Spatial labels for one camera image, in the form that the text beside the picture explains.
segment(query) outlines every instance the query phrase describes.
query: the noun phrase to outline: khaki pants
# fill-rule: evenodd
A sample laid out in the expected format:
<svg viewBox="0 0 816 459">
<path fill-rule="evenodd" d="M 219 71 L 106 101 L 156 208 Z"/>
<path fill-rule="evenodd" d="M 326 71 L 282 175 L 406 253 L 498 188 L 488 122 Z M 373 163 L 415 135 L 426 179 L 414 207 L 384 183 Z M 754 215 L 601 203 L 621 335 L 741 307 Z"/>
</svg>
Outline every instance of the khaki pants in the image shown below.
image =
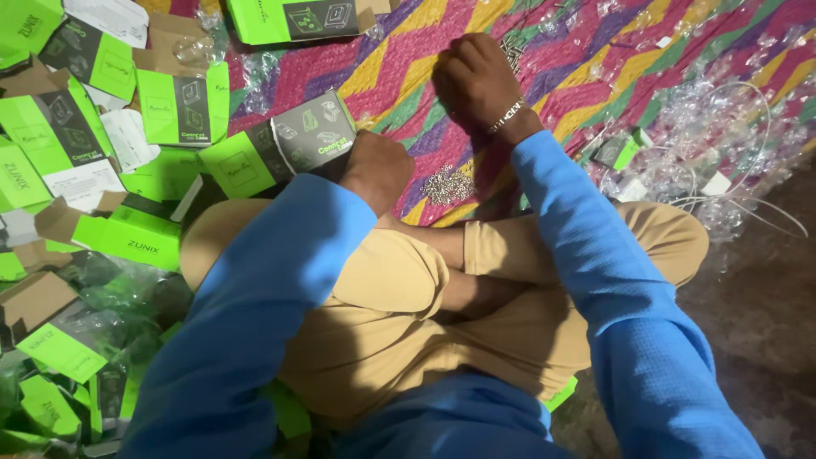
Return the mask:
<svg viewBox="0 0 816 459">
<path fill-rule="evenodd" d="M 194 289 L 268 201 L 208 209 L 187 233 L 181 269 Z M 617 206 L 669 282 L 682 285 L 705 257 L 705 229 L 655 203 Z M 374 229 L 351 255 L 323 307 L 306 314 L 286 345 L 279 377 L 331 426 L 343 427 L 395 395 L 447 372 L 475 368 L 549 400 L 590 366 L 587 323 L 559 284 L 532 216 L 465 227 L 465 271 L 533 283 L 495 313 L 466 323 L 434 321 L 449 270 L 432 247 Z"/>
</svg>

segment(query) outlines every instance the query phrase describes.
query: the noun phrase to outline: chain bracelet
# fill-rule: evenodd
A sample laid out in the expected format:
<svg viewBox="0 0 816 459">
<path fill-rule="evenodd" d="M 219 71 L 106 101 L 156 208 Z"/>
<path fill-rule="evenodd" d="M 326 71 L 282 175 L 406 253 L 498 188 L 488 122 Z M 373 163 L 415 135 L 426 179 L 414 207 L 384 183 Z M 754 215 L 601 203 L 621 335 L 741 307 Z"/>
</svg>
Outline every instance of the chain bracelet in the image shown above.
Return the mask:
<svg viewBox="0 0 816 459">
<path fill-rule="evenodd" d="M 505 113 L 504 116 L 499 121 L 497 121 L 496 123 L 493 124 L 493 126 L 490 127 L 490 134 L 495 134 L 499 129 L 501 129 L 501 127 L 504 126 L 506 122 L 510 121 L 510 118 L 517 114 L 519 110 L 521 110 L 521 107 L 523 107 L 525 103 L 526 100 L 524 99 L 524 96 L 522 96 L 515 104 L 512 105 L 512 107 L 510 107 L 510 110 L 508 110 L 508 112 Z"/>
</svg>

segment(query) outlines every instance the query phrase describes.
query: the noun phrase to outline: colorful mat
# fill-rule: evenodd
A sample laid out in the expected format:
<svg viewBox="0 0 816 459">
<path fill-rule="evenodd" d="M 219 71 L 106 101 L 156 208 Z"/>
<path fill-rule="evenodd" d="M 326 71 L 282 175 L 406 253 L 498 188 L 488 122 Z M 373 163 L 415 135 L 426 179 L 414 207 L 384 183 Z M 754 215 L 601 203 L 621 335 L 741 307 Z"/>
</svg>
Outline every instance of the colorful mat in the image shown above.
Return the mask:
<svg viewBox="0 0 816 459">
<path fill-rule="evenodd" d="M 197 0 L 138 0 L 149 10 L 191 16 Z M 217 0 L 203 0 L 217 7 Z M 584 130 L 608 117 L 646 127 L 659 111 L 656 92 L 684 80 L 697 59 L 728 59 L 727 73 L 751 79 L 772 103 L 803 81 L 816 66 L 816 20 L 812 0 L 569 0 L 555 7 L 540 0 L 405 0 L 379 18 L 384 39 L 367 36 L 278 49 L 280 73 L 264 86 L 271 106 L 247 114 L 238 106 L 235 133 L 339 88 L 361 127 L 403 142 L 416 158 L 416 172 L 393 209 L 414 225 L 450 225 L 477 210 L 500 217 L 517 196 L 508 152 L 471 140 L 446 116 L 430 76 L 437 54 L 462 33 L 486 31 L 495 38 L 527 42 L 519 79 L 528 102 L 540 112 L 568 152 L 586 141 Z M 552 31 L 539 20 L 555 15 Z M 808 40 L 785 42 L 792 30 Z M 669 37 L 670 44 L 654 43 Z M 749 60 L 761 46 L 759 72 Z M 238 105 L 243 80 L 239 55 L 231 51 L 232 89 Z M 816 107 L 799 107 L 813 117 Z M 420 189 L 443 165 L 467 167 L 474 159 L 479 193 L 455 205 L 428 204 Z"/>
</svg>

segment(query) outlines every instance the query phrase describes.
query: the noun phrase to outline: concrete floor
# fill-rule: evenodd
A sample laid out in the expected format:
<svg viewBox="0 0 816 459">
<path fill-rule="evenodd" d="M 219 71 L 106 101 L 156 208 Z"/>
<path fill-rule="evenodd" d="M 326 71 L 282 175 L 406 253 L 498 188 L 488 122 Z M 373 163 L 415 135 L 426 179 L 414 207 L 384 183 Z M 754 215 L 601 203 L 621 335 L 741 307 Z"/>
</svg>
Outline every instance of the concrete floor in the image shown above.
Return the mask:
<svg viewBox="0 0 816 459">
<path fill-rule="evenodd" d="M 816 230 L 816 172 L 795 173 L 767 200 Z M 705 332 L 720 387 L 765 455 L 816 458 L 816 235 L 751 219 L 742 237 L 712 247 L 677 303 Z M 578 457 L 618 457 L 591 370 L 578 378 L 555 412 L 556 442 Z"/>
</svg>

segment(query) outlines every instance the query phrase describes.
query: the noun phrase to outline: right hand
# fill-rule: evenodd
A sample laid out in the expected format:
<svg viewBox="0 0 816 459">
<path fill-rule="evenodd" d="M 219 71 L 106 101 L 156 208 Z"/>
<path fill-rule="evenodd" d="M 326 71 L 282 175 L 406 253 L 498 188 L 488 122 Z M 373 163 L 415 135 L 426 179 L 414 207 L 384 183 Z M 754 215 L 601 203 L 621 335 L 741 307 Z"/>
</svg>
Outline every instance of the right hand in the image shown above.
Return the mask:
<svg viewBox="0 0 816 459">
<path fill-rule="evenodd" d="M 366 201 L 380 218 L 400 198 L 413 173 L 414 159 L 402 144 L 363 129 L 339 184 Z"/>
<path fill-rule="evenodd" d="M 521 99 L 521 85 L 513 75 L 499 44 L 486 33 L 468 33 L 456 40 L 443 56 L 437 71 L 446 86 L 446 102 L 489 130 Z M 543 130 L 538 115 L 526 106 L 502 126 L 497 134 L 515 145 Z"/>
</svg>

